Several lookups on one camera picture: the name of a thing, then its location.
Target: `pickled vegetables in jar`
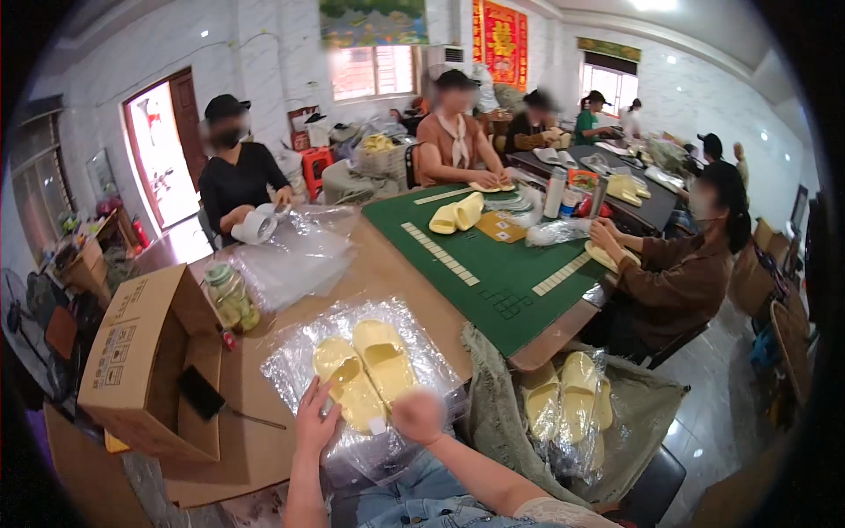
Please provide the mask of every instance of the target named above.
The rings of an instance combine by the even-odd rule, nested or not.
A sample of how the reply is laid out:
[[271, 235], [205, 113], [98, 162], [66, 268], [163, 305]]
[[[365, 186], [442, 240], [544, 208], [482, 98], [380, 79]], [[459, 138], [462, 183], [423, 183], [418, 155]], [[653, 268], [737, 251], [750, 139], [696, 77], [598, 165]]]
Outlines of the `pickled vegetables in jar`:
[[238, 333], [255, 328], [261, 312], [249, 297], [243, 277], [231, 264], [210, 262], [205, 268], [205, 283], [224, 326]]

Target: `green blanket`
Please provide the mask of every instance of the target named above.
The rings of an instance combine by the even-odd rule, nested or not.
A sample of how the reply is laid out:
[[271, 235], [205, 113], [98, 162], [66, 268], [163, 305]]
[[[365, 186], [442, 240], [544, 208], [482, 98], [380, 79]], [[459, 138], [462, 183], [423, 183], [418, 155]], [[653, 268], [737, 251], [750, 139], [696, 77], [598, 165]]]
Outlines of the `green blanket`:
[[602, 479], [587, 486], [573, 479], [560, 486], [526, 436], [514, 382], [503, 357], [475, 327], [467, 323], [462, 338], [472, 355], [470, 410], [463, 423], [472, 447], [520, 473], [553, 497], [589, 507], [620, 500], [660, 448], [685, 387], [617, 357], [606, 356], [605, 375], [612, 387], [613, 425], [604, 432]]

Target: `jeans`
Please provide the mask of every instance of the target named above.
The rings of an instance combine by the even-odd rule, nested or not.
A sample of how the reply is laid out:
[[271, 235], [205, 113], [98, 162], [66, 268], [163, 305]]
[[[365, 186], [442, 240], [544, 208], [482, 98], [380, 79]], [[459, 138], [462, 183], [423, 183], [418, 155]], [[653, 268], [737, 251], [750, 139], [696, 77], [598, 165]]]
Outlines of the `jeans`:
[[479, 503], [454, 475], [428, 451], [411, 464], [399, 480], [335, 494], [331, 508], [333, 528], [516, 528], [556, 526], [525, 517], [501, 517]]

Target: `window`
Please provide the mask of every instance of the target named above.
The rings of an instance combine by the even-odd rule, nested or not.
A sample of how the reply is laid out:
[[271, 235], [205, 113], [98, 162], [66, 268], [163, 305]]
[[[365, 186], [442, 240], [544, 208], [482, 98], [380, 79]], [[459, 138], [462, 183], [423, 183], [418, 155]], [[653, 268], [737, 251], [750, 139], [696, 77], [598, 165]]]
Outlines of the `window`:
[[592, 90], [602, 92], [612, 106], [604, 111], [618, 116], [623, 108], [636, 98], [636, 63], [596, 53], [585, 53], [584, 69], [581, 71], [581, 97]]
[[414, 92], [410, 46], [350, 47], [332, 55], [335, 101]]

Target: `white scarf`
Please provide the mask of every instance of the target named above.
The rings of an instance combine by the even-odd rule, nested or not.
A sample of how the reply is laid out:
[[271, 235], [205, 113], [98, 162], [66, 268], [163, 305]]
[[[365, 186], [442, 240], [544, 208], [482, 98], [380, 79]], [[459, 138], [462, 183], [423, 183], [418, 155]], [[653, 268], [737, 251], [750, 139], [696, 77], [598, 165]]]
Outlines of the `white scarf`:
[[443, 127], [443, 130], [449, 133], [454, 140], [452, 142], [452, 167], [458, 168], [458, 164], [462, 162], [463, 169], [469, 168], [470, 165], [470, 153], [469, 150], [466, 149], [466, 141], [464, 137], [466, 136], [466, 123], [464, 122], [464, 117], [461, 114], [458, 114], [458, 130], [457, 132], [452, 127], [452, 125], [446, 122], [446, 119], [441, 116], [439, 113], [437, 115], [437, 120], [440, 121], [440, 126]]

